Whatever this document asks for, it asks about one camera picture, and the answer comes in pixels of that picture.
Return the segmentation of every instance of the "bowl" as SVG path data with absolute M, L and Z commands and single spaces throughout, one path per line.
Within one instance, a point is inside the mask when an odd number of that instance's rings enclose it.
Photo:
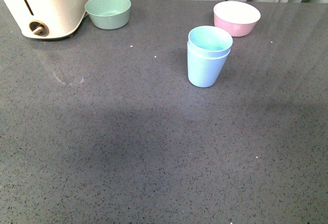
M 214 6 L 214 26 L 226 30 L 232 37 L 249 34 L 261 18 L 255 7 L 237 1 L 225 1 Z
M 130 18 L 130 0 L 89 0 L 85 5 L 93 24 L 101 29 L 123 27 Z

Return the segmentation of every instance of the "stacked cups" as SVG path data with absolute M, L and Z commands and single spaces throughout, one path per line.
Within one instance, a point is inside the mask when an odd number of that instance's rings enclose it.
M 221 28 L 200 26 L 188 35 L 188 79 L 197 87 L 214 84 L 230 53 L 232 37 Z

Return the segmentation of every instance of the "gray countertop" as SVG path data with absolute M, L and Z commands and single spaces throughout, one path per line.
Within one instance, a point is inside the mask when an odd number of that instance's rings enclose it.
M 217 82 L 187 77 L 211 1 L 24 37 L 0 3 L 1 223 L 328 223 L 328 5 L 251 3 Z

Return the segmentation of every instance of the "toaster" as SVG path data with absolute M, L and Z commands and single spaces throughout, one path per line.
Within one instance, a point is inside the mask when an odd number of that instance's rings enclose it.
M 72 34 L 86 15 L 88 0 L 4 0 L 29 38 L 62 38 Z

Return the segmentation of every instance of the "cup rim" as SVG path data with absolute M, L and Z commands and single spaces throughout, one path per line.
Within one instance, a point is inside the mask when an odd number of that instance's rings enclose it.
M 193 31 L 199 29 L 199 28 L 211 28 L 213 30 L 216 30 L 216 31 L 220 31 L 220 32 L 223 32 L 224 34 L 226 34 L 226 36 L 228 36 L 230 42 L 229 42 L 229 47 L 225 47 L 224 49 L 222 50 L 218 50 L 218 51 L 212 51 L 212 50 L 207 50 L 207 49 L 204 49 L 202 47 L 199 47 L 197 46 L 196 44 L 194 44 L 192 42 L 192 40 L 190 39 L 190 35 Z M 226 51 L 227 49 L 231 48 L 232 44 L 233 44 L 233 39 L 232 39 L 232 36 L 230 35 L 230 33 L 228 33 L 226 30 L 222 29 L 222 28 L 218 28 L 218 27 L 214 27 L 214 26 L 199 26 L 199 27 L 196 27 L 196 28 L 193 28 L 192 30 L 190 30 L 189 34 L 188 34 L 188 40 L 191 44 L 193 44 L 194 47 L 196 47 L 198 50 L 200 51 L 203 51 L 203 52 L 208 52 L 208 53 L 215 53 L 215 52 L 222 52 L 222 51 Z

